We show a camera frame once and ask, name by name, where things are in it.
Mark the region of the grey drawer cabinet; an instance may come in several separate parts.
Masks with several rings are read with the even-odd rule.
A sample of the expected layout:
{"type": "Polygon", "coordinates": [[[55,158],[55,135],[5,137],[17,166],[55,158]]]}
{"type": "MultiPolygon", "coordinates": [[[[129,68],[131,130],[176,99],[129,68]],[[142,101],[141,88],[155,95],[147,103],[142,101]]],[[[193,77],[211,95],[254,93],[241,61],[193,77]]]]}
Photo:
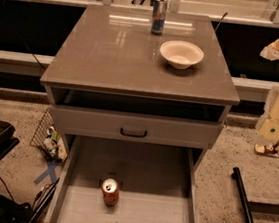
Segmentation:
{"type": "Polygon", "coordinates": [[[170,14],[161,35],[150,24],[149,11],[89,6],[42,76],[50,105],[223,125],[239,98],[209,19],[170,14]],[[170,66],[169,40],[195,44],[202,61],[170,66]]]}

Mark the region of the snack bag on floor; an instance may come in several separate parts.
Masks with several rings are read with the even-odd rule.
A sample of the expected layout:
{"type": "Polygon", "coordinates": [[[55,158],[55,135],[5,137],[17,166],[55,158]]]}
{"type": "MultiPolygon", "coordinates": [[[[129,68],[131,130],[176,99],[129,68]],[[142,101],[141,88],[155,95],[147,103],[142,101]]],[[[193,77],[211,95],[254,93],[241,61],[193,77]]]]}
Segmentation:
{"type": "Polygon", "coordinates": [[[255,144],[254,150],[257,154],[279,158],[279,142],[277,142],[276,144],[269,144],[265,146],[261,146],[260,144],[255,144]]]}

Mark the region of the white bowl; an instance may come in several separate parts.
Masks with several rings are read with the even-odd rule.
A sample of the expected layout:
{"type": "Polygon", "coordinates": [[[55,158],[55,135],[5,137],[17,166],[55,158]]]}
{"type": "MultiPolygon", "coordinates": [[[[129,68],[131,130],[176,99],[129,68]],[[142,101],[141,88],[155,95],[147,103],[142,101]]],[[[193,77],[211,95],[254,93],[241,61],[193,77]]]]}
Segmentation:
{"type": "Polygon", "coordinates": [[[160,54],[170,66],[187,69],[202,61],[204,52],[195,44],[187,41],[167,41],[160,46],[160,54]]]}

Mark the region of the orange red soda can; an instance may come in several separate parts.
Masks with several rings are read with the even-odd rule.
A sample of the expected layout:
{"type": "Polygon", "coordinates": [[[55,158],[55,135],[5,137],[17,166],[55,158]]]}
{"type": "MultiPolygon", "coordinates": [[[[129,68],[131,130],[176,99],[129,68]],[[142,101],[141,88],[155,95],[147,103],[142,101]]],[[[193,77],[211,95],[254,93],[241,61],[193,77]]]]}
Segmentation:
{"type": "Polygon", "coordinates": [[[119,186],[115,179],[109,179],[103,181],[101,192],[103,194],[103,201],[108,206],[114,206],[118,203],[119,199],[119,186]]]}

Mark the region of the open grey middle drawer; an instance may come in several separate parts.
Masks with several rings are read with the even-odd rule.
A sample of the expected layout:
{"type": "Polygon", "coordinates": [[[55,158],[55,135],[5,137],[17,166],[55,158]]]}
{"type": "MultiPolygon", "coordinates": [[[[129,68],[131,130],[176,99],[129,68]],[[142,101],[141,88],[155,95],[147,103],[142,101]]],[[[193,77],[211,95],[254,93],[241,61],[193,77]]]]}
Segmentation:
{"type": "Polygon", "coordinates": [[[79,137],[40,223],[199,223],[192,159],[182,147],[79,137]],[[114,206],[107,178],[120,189],[114,206]]]}

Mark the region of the blue silver energy drink can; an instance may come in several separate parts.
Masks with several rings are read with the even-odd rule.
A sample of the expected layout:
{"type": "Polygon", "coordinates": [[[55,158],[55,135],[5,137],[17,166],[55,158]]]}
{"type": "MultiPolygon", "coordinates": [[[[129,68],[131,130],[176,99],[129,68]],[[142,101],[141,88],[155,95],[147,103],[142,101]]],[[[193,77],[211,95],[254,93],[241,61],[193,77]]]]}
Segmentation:
{"type": "Polygon", "coordinates": [[[168,7],[167,0],[153,1],[151,33],[153,33],[154,35],[161,35],[164,31],[167,7],[168,7]]]}

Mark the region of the black metal bar on floor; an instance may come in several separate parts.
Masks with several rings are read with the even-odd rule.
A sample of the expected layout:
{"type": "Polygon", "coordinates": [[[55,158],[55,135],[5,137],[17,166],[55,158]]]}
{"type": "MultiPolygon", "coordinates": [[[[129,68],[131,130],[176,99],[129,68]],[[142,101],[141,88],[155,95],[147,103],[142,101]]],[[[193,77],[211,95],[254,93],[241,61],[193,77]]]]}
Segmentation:
{"type": "Polygon", "coordinates": [[[250,210],[250,204],[247,199],[247,194],[245,191],[245,186],[243,184],[241,172],[238,167],[234,167],[232,170],[232,178],[235,180],[237,185],[237,190],[239,192],[239,199],[241,202],[242,210],[244,213],[244,218],[246,223],[255,223],[250,210]]]}

